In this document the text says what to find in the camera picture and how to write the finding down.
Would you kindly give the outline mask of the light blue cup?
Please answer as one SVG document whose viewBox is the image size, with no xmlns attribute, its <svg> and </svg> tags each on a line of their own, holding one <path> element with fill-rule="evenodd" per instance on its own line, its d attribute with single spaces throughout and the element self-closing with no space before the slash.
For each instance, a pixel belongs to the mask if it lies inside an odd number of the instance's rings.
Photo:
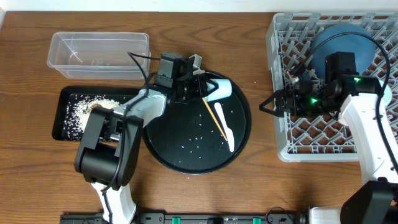
<svg viewBox="0 0 398 224">
<path fill-rule="evenodd" d="M 218 88 L 205 97 L 206 101 L 216 101 L 227 98 L 232 94 L 232 85 L 228 79 L 211 79 L 213 83 L 218 84 Z"/>
</svg>

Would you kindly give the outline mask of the wooden chopstick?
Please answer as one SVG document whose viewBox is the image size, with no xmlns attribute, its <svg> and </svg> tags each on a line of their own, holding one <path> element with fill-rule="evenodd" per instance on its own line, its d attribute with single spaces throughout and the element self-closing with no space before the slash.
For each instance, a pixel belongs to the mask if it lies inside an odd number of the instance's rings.
<svg viewBox="0 0 398 224">
<path fill-rule="evenodd" d="M 228 140 L 227 140 L 227 137 L 226 137 L 226 135 L 225 135 L 225 133 L 224 133 L 224 131 L 223 131 L 223 129 L 221 128 L 221 126 L 220 126 L 218 120 L 216 119 L 216 117 L 215 117 L 213 111 L 211 110 L 211 108 L 210 108 L 208 102 L 206 101 L 206 99 L 205 99 L 204 97 L 201 98 L 201 99 L 202 99 L 204 105 L 206 106 L 206 108 L 207 108 L 207 110 L 208 110 L 210 116 L 212 117 L 213 121 L 215 122 L 217 128 L 219 129 L 221 135 L 224 137 L 224 139 L 225 139 L 226 141 L 228 141 Z"/>
</svg>

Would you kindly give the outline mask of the white plastic knife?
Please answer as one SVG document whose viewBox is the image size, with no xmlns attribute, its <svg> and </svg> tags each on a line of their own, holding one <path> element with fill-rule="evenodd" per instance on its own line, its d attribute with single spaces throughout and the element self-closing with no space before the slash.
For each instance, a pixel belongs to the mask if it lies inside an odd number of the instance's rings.
<svg viewBox="0 0 398 224">
<path fill-rule="evenodd" d="M 226 135 L 227 142 L 228 142 L 229 151 L 234 152 L 234 147 L 235 147 L 234 134 L 233 134 L 233 131 L 228 127 L 228 125 L 226 123 L 222 105 L 220 103 L 215 103 L 214 107 L 215 107 L 216 113 L 221 121 L 221 124 L 223 126 L 224 133 Z"/>
</svg>

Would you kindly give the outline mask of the mint green bowl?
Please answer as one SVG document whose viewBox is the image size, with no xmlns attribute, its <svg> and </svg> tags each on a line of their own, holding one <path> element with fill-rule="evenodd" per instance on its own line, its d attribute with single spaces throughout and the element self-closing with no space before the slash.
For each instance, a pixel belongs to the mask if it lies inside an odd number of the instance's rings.
<svg viewBox="0 0 398 224">
<path fill-rule="evenodd" d="M 387 85 L 386 88 L 384 89 L 384 94 L 382 99 L 384 100 L 385 107 L 387 107 L 392 101 L 392 90 L 389 87 L 389 85 Z"/>
</svg>

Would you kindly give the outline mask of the brown food piece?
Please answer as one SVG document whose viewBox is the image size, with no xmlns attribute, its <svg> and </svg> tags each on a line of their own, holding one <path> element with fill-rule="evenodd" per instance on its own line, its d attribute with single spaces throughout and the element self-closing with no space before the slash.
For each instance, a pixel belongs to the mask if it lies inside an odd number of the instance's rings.
<svg viewBox="0 0 398 224">
<path fill-rule="evenodd" d="M 102 106 L 100 104 L 93 104 L 90 106 L 89 112 L 91 112 L 94 108 L 97 108 L 97 107 L 102 107 Z"/>
</svg>

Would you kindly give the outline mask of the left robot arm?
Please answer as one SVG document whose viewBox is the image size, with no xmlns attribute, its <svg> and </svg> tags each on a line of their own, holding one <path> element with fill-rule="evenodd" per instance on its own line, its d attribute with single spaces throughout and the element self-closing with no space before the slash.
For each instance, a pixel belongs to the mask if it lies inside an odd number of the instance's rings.
<svg viewBox="0 0 398 224">
<path fill-rule="evenodd" d="M 215 101 L 231 95 L 227 79 L 207 73 L 187 78 L 159 76 L 145 84 L 127 103 L 107 109 L 97 106 L 88 116 L 75 158 L 75 170 L 96 190 L 103 223 L 131 223 L 136 212 L 129 182 L 136 168 L 143 129 L 163 115 L 167 104 L 201 99 Z"/>
</svg>

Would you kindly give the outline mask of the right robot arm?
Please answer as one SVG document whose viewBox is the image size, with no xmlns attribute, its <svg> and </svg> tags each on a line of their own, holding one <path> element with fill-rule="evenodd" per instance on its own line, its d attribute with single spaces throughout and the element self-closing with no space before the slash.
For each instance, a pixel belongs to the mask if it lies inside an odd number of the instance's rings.
<svg viewBox="0 0 398 224">
<path fill-rule="evenodd" d="M 259 109 L 277 117 L 336 112 L 349 127 L 358 155 L 362 187 L 341 207 L 313 207 L 307 223 L 397 223 L 397 142 L 389 126 L 384 89 L 378 78 L 356 71 L 355 55 L 336 52 L 325 59 L 326 85 L 277 90 Z"/>
</svg>

